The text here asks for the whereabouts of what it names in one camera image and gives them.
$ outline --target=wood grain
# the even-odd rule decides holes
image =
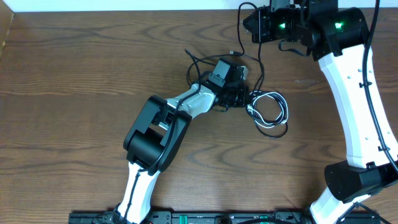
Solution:
[[[370,21],[373,11],[364,12]],[[381,10],[373,44],[395,133],[397,12]],[[143,104],[187,89],[185,48],[197,56],[239,50],[235,20],[236,11],[17,14],[0,63],[0,222],[66,223],[71,211],[119,203],[128,175],[122,142]],[[256,55],[250,40],[243,35]],[[317,63],[279,52],[275,42],[261,56],[264,89],[281,91],[289,103],[288,134],[262,137],[243,109],[195,118],[157,181],[154,206],[273,210],[303,208],[320,196],[324,167],[345,159],[330,87]],[[244,63],[253,85],[258,64]],[[263,107],[275,112],[272,102]],[[396,192],[393,186],[366,204],[398,222]]]
[[[1,53],[6,45],[7,36],[11,27],[14,13],[8,8],[6,3],[0,1],[0,58]]]

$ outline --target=green led light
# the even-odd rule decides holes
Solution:
[[[343,26],[342,22],[336,22],[335,23],[336,29],[340,29]]]
[[[180,215],[179,224],[188,224],[188,216],[187,215]]]
[[[261,215],[260,218],[268,218],[266,215]],[[270,224],[269,222],[260,222],[260,224]]]

